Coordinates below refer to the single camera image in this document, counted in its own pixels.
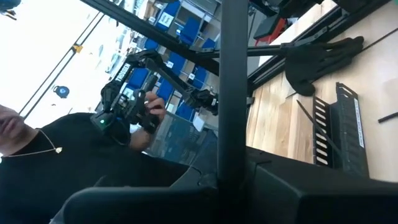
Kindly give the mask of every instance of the yellow sign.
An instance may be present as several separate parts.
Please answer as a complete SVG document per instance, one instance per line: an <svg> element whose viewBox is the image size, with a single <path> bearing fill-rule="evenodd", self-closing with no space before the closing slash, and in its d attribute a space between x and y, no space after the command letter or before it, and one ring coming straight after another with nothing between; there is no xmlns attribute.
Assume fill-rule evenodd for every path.
<svg viewBox="0 0 398 224"><path fill-rule="evenodd" d="M81 50L83 49L83 46L74 45L74 46L73 46L73 49L75 49L75 52L76 52L76 53L80 53Z"/></svg>

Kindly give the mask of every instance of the wooden table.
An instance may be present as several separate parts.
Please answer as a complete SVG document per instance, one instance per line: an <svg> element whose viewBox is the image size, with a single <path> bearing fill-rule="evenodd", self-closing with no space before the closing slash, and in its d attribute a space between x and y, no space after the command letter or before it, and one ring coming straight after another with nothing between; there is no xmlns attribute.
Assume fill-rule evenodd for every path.
<svg viewBox="0 0 398 224"><path fill-rule="evenodd" d="M325 0L289 27L272 44L290 42L335 3ZM345 37L363 36L365 47L398 28L398 6L389 2L350 27L332 42ZM373 179L398 181L398 119L379 124L377 120L398 112L398 32L356 56L347 68L327 75L314 84L316 96L328 103L336 101L336 82L359 95L369 172ZM270 57L262 57L259 66ZM247 145L280 156L312 163L312 123L296 100L312 113L312 98L293 95L285 74L281 73L254 92L250 109Z"/></svg>

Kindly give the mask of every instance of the black metal pole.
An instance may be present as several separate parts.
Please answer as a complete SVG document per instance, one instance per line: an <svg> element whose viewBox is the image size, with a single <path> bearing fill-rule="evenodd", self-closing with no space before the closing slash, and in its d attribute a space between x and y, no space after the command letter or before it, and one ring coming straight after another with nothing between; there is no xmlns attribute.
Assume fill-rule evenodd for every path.
<svg viewBox="0 0 398 224"><path fill-rule="evenodd" d="M248 66L248 2L221 4L218 187L220 200L237 198L244 179Z"/></svg>
<svg viewBox="0 0 398 224"><path fill-rule="evenodd" d="M181 55L181 57L203 67L209 72L218 75L219 65L218 62L211 58L198 57L196 52L190 50L185 45L181 44L179 40L166 32L162 32L158 28L150 25L148 22L143 21L136 15L127 12L121 7L118 7L108 0L81 0L87 5L97 9L100 12L112 17L118 22L130 27L132 30L152 39L159 45Z"/></svg>
<svg viewBox="0 0 398 224"><path fill-rule="evenodd" d="M287 49L281 45L268 45L261 47L248 47L248 57L258 56L273 56L273 55L286 55ZM201 58L219 58L220 50L213 50L211 52L200 52L197 55Z"/></svg>

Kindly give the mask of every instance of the black shirt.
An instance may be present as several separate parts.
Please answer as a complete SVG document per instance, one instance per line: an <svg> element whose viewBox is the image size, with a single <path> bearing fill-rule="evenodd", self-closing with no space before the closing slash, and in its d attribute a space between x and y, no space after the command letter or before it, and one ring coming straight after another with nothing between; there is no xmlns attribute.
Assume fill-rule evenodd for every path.
<svg viewBox="0 0 398 224"><path fill-rule="evenodd" d="M96 130L90 116L70 114L42 128L55 147L63 148L60 154L2 159L0 223L48 223L69 196L102 177L112 186L170 186L185 172L183 165L117 145ZM17 154L52 148L39 133Z"/></svg>

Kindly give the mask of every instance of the black frame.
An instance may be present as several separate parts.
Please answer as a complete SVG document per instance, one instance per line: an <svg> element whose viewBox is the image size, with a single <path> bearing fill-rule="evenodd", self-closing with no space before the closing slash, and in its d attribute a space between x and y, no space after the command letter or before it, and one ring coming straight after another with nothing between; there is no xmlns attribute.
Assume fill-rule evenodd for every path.
<svg viewBox="0 0 398 224"><path fill-rule="evenodd" d="M327 32L319 36L313 42L328 42L389 1L390 0L370 0L364 7L354 13L348 13L341 7L336 6L328 14L314 23L314 25L297 36L292 42L306 39L326 27ZM285 57L274 56L249 74L249 93L251 94L255 89L283 72L284 65Z"/></svg>

